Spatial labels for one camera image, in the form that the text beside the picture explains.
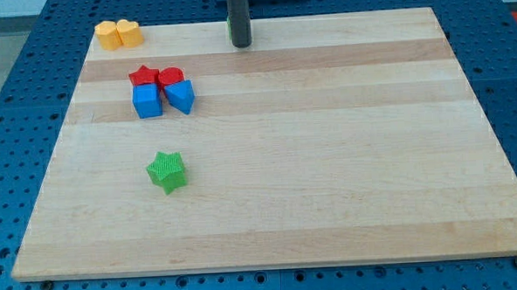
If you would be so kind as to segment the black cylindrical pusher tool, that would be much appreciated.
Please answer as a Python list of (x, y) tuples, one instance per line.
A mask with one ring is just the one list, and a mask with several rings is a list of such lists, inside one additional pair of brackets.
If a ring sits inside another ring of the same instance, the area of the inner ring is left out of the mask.
[(227, 0), (227, 16), (232, 44), (246, 48), (252, 43), (248, 0)]

